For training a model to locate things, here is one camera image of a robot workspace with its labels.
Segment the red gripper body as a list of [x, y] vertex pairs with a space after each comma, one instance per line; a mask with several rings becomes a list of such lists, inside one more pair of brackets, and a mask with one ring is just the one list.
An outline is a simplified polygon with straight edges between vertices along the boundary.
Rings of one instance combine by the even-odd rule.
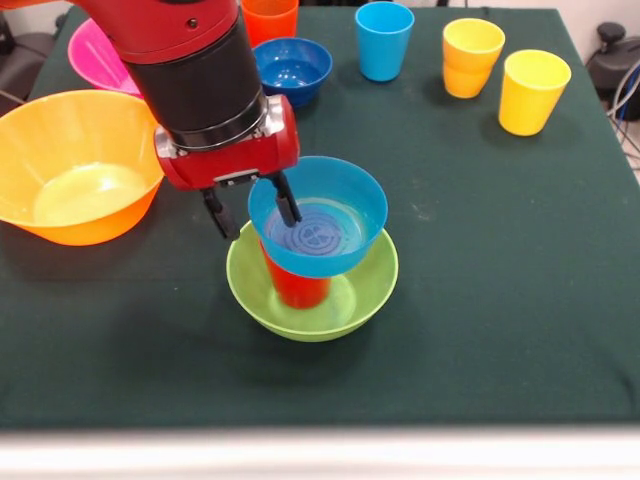
[[213, 150], [187, 151], [159, 126], [154, 146], [162, 171], [180, 190], [273, 174], [296, 165], [300, 152], [294, 111], [283, 95], [268, 96], [262, 123], [236, 142]]

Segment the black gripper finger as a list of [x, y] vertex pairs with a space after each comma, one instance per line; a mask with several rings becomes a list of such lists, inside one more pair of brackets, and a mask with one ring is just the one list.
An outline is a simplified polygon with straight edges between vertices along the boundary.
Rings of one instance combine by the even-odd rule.
[[237, 240], [240, 235], [240, 229], [231, 210], [218, 198], [215, 188], [202, 189], [201, 193], [204, 204], [221, 236], [226, 240]]
[[285, 174], [282, 171], [274, 173], [272, 184], [276, 189], [275, 200], [282, 220], [292, 228], [302, 220], [302, 216]]

